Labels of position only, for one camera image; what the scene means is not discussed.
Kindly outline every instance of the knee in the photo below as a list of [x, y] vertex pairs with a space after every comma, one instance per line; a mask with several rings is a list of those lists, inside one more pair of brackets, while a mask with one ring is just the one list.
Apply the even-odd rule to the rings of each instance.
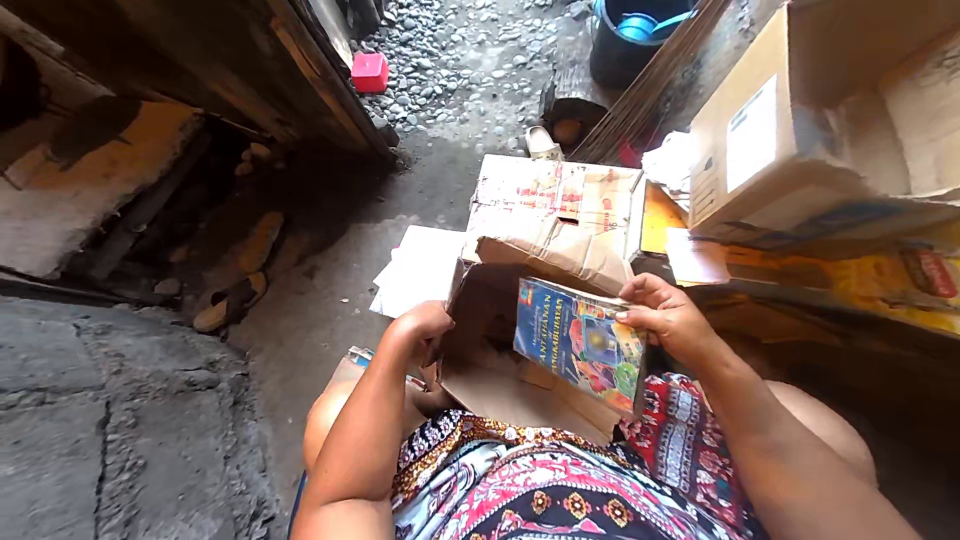
[[876, 486], [874, 457], [849, 422], [796, 386], [773, 380], [768, 380], [767, 386], [787, 410], [840, 454], [858, 476]]
[[308, 472], [356, 383], [356, 380], [345, 380], [330, 384], [310, 407], [303, 432], [303, 464]]

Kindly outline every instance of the sandal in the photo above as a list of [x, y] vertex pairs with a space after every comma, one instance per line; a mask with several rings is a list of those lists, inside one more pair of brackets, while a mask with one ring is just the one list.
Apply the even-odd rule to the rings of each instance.
[[256, 225], [247, 234], [243, 244], [240, 247], [240, 255], [237, 257], [237, 266], [243, 270], [244, 274], [258, 272], [263, 263], [270, 256], [270, 250], [274, 246], [274, 241], [280, 228], [283, 227], [283, 212], [269, 211], [256, 222]]
[[199, 332], [215, 331], [226, 323], [236, 322], [267, 292], [267, 277], [263, 272], [250, 274], [243, 281], [210, 295], [210, 307], [193, 319], [193, 328]]
[[527, 140], [527, 152], [534, 160], [538, 158], [564, 159], [564, 153], [560, 150], [560, 145], [553, 141], [550, 133], [543, 126], [534, 126], [528, 129], [525, 138]]

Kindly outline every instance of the floor crack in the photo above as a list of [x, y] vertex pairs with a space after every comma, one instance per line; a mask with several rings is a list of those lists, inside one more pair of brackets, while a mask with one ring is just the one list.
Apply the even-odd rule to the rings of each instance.
[[97, 477], [95, 491], [97, 504], [93, 509], [93, 537], [95, 539], [101, 536], [102, 519], [100, 513], [104, 503], [104, 483], [107, 481], [107, 426], [110, 423], [110, 407], [110, 400], [107, 400], [104, 404], [104, 416], [97, 423], [97, 433], [100, 435], [100, 476]]

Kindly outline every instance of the colorful book cover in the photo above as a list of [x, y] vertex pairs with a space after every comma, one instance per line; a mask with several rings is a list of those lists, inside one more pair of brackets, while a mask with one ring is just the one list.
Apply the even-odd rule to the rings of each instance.
[[514, 350], [633, 416], [637, 382], [645, 375], [646, 335], [613, 320], [629, 307], [618, 299], [521, 279]]

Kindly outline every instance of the black bucket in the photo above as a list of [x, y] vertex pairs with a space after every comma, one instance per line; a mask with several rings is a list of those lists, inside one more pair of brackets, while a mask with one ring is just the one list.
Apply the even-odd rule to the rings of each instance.
[[658, 21], [687, 12], [694, 0], [595, 0], [603, 1], [603, 16], [593, 34], [590, 77], [600, 86], [624, 90], [657, 54], [666, 39], [638, 41], [616, 31], [624, 13], [643, 12]]

